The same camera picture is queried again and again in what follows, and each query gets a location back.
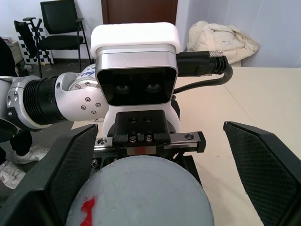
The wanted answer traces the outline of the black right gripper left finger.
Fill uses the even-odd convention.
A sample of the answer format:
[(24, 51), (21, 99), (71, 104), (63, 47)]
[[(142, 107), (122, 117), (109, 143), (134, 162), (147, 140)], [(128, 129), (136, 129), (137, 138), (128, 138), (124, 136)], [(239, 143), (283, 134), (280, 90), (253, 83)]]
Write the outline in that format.
[(0, 209), (2, 226), (63, 226), (88, 180), (98, 133), (96, 124), (59, 137), (31, 168)]

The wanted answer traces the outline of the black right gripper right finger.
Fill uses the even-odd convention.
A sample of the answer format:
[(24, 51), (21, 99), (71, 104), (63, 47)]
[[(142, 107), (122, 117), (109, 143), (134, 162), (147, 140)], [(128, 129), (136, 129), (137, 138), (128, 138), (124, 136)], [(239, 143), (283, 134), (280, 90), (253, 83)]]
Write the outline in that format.
[(301, 161), (273, 133), (237, 122), (223, 126), (244, 190), (265, 226), (301, 224)]

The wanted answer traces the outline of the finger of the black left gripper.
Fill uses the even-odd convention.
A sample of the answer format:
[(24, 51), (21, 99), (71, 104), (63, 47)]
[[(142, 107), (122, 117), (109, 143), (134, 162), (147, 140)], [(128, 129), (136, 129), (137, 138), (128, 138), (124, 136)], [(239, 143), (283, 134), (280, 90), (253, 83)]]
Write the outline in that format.
[(181, 163), (182, 163), (182, 167), (184, 169), (186, 169), (202, 186), (202, 183), (200, 181), (199, 174), (198, 174), (197, 167), (195, 165), (193, 156), (191, 156), (191, 155), (187, 155), (187, 156), (182, 155), (181, 156)]

